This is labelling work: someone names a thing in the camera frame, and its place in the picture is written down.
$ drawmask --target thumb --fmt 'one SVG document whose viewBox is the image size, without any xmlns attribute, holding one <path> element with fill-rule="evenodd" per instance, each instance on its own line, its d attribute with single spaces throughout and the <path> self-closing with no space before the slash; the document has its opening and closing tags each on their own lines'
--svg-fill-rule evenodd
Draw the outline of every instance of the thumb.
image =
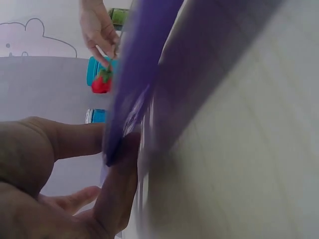
<svg viewBox="0 0 319 239">
<path fill-rule="evenodd" d="M 122 140 L 93 209 L 94 219 L 109 235 L 123 230 L 130 218 L 138 183 L 140 139 L 139 133 L 130 133 Z"/>
<path fill-rule="evenodd" d="M 68 196 L 51 197 L 58 207 L 73 215 L 81 208 L 92 203 L 100 194 L 101 189 L 97 186 L 84 188 Z"/>
</svg>

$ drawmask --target white surface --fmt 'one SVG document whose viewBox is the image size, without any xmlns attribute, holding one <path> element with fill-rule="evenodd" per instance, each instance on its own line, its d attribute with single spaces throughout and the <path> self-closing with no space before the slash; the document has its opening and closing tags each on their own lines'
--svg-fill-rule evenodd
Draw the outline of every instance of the white surface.
<svg viewBox="0 0 319 239">
<path fill-rule="evenodd" d="M 129 8 L 130 0 L 108 0 L 104 1 L 107 8 L 122 7 Z M 59 39 L 74 46 L 77 50 L 78 58 L 88 59 L 91 53 L 85 47 L 81 28 L 79 25 L 78 16 L 78 0 L 1 0 L 0 2 L 0 24 L 4 22 L 20 22 L 26 24 L 31 18 L 39 18 L 45 27 L 45 36 Z M 29 41 L 34 41 L 36 33 L 33 37 L 18 37 L 17 35 L 24 33 L 23 30 L 15 27 L 14 30 L 10 29 L 9 35 L 7 30 L 3 29 L 0 25 L 0 57 L 8 56 L 8 49 L 6 48 L 7 40 L 15 38 L 19 44 L 26 45 L 26 49 L 16 51 L 16 55 L 21 55 L 23 51 L 30 51 L 34 48 L 34 44 L 28 44 Z M 57 56 L 65 56 L 65 46 L 56 46 L 54 43 L 42 44 L 43 41 L 37 43 L 38 46 L 44 46 L 43 49 L 37 48 L 37 54 L 32 56 L 52 56 L 53 51 Z M 68 57 L 74 57 L 73 53 L 69 53 Z"/>
<path fill-rule="evenodd" d="M 237 1 L 215 2 L 211 14 L 219 13 L 220 22 L 205 22 L 200 33 L 207 36 L 206 54 L 213 51 L 211 69 L 220 67 L 202 72 L 212 81 L 230 64 L 232 46 L 271 9 L 269 0 L 251 1 L 234 16 L 223 2 Z M 286 0 L 273 10 L 161 166 L 150 171 L 149 201 L 134 208 L 144 231 L 136 238 L 319 238 L 318 12 L 317 0 Z M 211 36 L 226 22 L 233 28 L 221 49 Z M 181 44 L 175 52 L 189 60 L 190 48 Z M 185 108 L 195 91 L 181 96 Z M 168 109 L 172 103 L 167 99 Z"/>
</svg>

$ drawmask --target cartoon drawing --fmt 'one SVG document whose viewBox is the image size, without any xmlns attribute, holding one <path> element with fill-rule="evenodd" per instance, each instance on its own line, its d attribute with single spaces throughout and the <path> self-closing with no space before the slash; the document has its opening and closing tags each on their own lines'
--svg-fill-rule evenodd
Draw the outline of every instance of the cartoon drawing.
<svg viewBox="0 0 319 239">
<path fill-rule="evenodd" d="M 20 22 L 0 23 L 0 57 L 60 56 L 77 57 L 76 49 L 67 42 L 44 35 L 44 24 L 38 18 L 26 25 Z"/>
</svg>

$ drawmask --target fingernail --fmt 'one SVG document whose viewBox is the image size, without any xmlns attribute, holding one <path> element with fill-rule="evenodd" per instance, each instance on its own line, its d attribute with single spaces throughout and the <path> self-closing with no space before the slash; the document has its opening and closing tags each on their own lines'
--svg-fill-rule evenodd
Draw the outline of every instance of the fingernail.
<svg viewBox="0 0 319 239">
<path fill-rule="evenodd" d="M 111 57 L 111 58 L 114 57 L 114 52 L 108 51 L 106 54 L 108 55 L 108 57 Z"/>
</svg>

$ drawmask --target red strawberry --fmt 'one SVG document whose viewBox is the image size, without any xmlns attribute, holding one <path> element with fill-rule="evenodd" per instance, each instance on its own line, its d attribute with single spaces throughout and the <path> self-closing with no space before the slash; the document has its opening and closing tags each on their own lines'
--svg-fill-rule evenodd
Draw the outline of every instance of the red strawberry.
<svg viewBox="0 0 319 239">
<path fill-rule="evenodd" d="M 102 76 L 98 77 L 97 79 L 95 79 L 95 81 L 93 81 L 91 88 L 93 93 L 97 93 L 97 94 L 107 93 L 107 91 L 104 89 L 105 87 L 104 87 Z"/>
<path fill-rule="evenodd" d="M 92 91 L 97 94 L 108 93 L 111 90 L 112 77 L 105 79 L 103 76 L 98 76 L 92 83 Z"/>
</svg>

